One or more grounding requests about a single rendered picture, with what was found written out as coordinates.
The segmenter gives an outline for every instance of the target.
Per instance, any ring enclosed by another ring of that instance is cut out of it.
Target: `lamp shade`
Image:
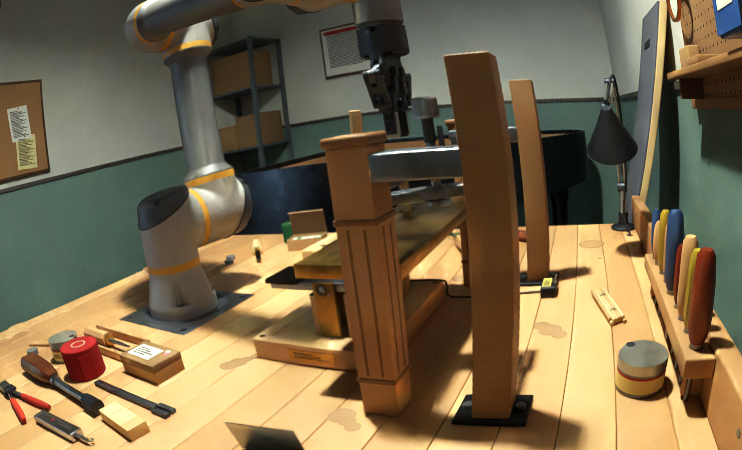
[[[587,153],[604,165],[620,165],[636,155],[638,146],[610,105],[603,104]]]

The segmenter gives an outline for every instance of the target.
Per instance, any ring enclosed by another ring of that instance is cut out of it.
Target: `black lamp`
[[[626,213],[626,162],[634,158],[638,146],[623,125],[621,99],[618,94],[616,77],[611,75],[603,81],[606,85],[605,99],[603,100],[603,106],[600,108],[600,115],[598,116],[598,122],[595,124],[590,143],[587,145],[587,153],[590,158],[598,163],[616,165],[620,206],[618,223],[614,224],[612,228],[615,231],[630,231],[634,229],[634,225],[629,223],[629,217]],[[611,106],[612,99],[616,102],[618,115]]]

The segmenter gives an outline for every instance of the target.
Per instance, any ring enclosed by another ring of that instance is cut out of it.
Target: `red container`
[[[73,382],[87,382],[106,371],[95,337],[78,337],[62,345],[62,358]]]

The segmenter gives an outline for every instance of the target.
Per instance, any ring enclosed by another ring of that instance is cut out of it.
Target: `white wall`
[[[402,0],[402,8],[413,96],[449,104],[443,56],[460,52],[497,56],[506,99],[507,81],[519,78],[534,81],[539,99],[601,97],[611,72],[598,0]],[[281,38],[292,123],[373,110],[360,75],[324,76],[319,31],[352,23],[350,5],[303,16],[265,5],[228,19],[232,39]]]
[[[598,0],[611,67],[622,94],[636,92],[639,88],[642,20],[657,1],[659,0]],[[669,6],[677,12],[675,0],[670,0]],[[679,22],[671,22],[670,28],[675,52],[674,64],[676,68],[680,68],[678,50],[683,47],[682,29]]]
[[[134,50],[145,0],[1,0],[0,82],[41,79],[51,172],[0,189],[178,147],[170,70]]]

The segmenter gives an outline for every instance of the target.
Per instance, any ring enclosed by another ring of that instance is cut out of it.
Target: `robotic arm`
[[[201,267],[198,248],[247,226],[252,200],[247,185],[224,161],[206,58],[215,18],[261,4],[284,4],[309,13],[350,2],[371,101],[388,133],[408,134],[410,75],[400,57],[409,52],[399,0],[148,0],[126,20],[129,43],[161,53],[170,67],[188,173],[185,184],[157,192],[137,208],[150,275],[150,314],[184,321],[217,309],[219,301]]]

